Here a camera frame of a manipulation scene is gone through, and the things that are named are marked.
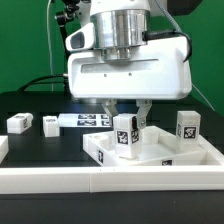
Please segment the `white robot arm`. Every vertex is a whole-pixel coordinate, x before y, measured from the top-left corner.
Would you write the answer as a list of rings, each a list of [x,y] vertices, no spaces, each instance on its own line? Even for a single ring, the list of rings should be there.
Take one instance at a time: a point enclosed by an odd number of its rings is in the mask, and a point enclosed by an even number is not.
[[[137,127],[154,100],[186,97],[191,89],[191,40],[179,26],[151,31],[150,19],[193,12],[202,0],[81,0],[81,28],[66,38],[71,94],[99,99],[114,119],[118,99],[134,99]]]

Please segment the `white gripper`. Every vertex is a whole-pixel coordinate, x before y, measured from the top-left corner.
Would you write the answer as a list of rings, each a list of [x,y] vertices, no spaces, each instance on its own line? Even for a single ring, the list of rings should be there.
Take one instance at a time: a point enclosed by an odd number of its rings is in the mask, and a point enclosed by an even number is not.
[[[143,129],[151,100],[182,99],[190,93],[187,51],[187,40],[174,37],[134,47],[129,60],[105,62],[99,50],[74,53],[68,60],[70,92],[76,98],[104,99],[110,125],[118,115],[115,99],[138,99],[137,126]]]

